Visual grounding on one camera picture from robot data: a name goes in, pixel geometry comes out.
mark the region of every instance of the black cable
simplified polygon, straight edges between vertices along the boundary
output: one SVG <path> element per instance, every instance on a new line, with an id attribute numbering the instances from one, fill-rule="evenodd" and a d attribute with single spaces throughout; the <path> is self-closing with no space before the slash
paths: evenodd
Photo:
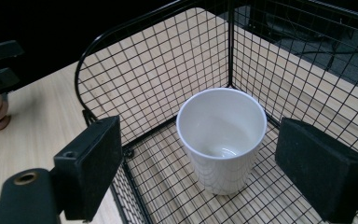
<path id="1" fill-rule="evenodd" d="M 303 42 L 322 42 L 325 39 L 325 36 L 323 36 L 323 35 L 311 36 L 311 35 L 303 34 L 303 36 L 301 36 L 300 34 L 302 32 L 298 31 L 296 29 L 297 24 L 295 24 L 294 22 L 291 22 L 288 15 L 286 15 L 285 20 L 282 19 L 282 18 L 277 18 L 277 20 L 273 20 L 269 16 L 272 16 L 272 15 L 269 15 L 268 13 L 266 13 L 266 20 L 267 20 L 266 26 L 268 28 L 269 35 L 276 35 L 276 37 L 278 37 L 280 40 L 283 40 L 283 39 L 295 39 L 295 40 L 300 40 L 300 41 L 303 41 Z M 290 32 L 289 33 L 285 32 L 285 28 L 283 28 L 282 31 L 278 31 L 278 30 L 275 30 L 273 28 L 276 25 L 279 26 L 279 23 L 282 22 L 282 21 L 283 21 L 283 26 L 284 26 L 284 24 L 286 22 L 289 22 L 291 24 L 291 28 L 294 31 L 293 34 L 289 34 Z"/>
<path id="2" fill-rule="evenodd" d="M 321 51 L 321 50 L 314 50 L 314 51 L 303 51 L 303 52 L 298 52 L 298 53 L 295 53 L 296 56 L 298 55 L 304 55 L 304 54 L 318 54 L 318 53 L 327 53 L 327 54 L 355 54 L 355 53 L 358 53 L 358 50 L 351 50 L 351 51 Z"/>

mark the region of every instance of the black background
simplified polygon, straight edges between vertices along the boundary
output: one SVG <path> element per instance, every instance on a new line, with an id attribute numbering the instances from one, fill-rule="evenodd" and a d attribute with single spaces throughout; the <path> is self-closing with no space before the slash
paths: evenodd
<path id="1" fill-rule="evenodd" d="M 17 40 L 24 54 L 0 62 L 20 78 L 16 90 L 79 60 L 98 35 L 172 0 L 0 0 L 0 42 Z"/>

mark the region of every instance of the hole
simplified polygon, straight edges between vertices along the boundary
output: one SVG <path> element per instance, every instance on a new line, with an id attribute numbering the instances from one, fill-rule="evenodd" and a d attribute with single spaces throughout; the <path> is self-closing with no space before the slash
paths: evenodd
<path id="1" fill-rule="evenodd" d="M 20 175 L 14 179 L 15 185 L 26 185 L 34 182 L 37 179 L 37 172 L 30 172 Z"/>
<path id="2" fill-rule="evenodd" d="M 76 156 L 76 153 L 73 151 L 68 151 L 68 152 L 63 153 L 63 156 L 67 157 L 67 158 L 74 158 Z"/>

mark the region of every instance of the metal wire frame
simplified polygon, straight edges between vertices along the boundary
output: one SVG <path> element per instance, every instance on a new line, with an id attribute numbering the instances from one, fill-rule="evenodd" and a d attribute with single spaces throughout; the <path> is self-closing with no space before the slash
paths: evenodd
<path id="1" fill-rule="evenodd" d="M 279 121 L 305 120 L 358 150 L 358 78 L 345 76 L 358 70 L 358 44 L 342 37 L 358 35 L 358 27 L 317 12 L 356 22 L 358 13 L 308 1 L 257 2 L 178 1 L 107 31 L 80 59 L 76 93 L 89 122 L 120 115 L 128 158 L 111 190 L 124 222 L 323 222 L 274 161 Z M 317 11 L 306 10 L 309 4 Z M 345 32 L 321 33 L 277 13 L 281 7 Z M 340 57 L 342 46 L 349 57 Z M 248 187 L 237 195 L 197 185 L 174 126 L 180 104 L 214 87 L 246 91 L 268 114 Z"/>

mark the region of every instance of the black wire grid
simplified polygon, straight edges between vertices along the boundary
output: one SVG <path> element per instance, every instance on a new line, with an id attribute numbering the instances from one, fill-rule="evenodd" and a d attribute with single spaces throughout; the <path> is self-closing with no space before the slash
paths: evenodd
<path id="1" fill-rule="evenodd" d="M 126 159 L 111 190 L 124 222 L 323 222 L 274 151 L 282 117 L 358 151 L 358 12 L 255 2 L 174 2 L 107 31 L 80 59 L 87 121 L 120 115 Z M 216 87 L 251 94 L 269 121 L 246 189 L 230 196 L 199 187 L 174 122 L 186 99 Z"/>

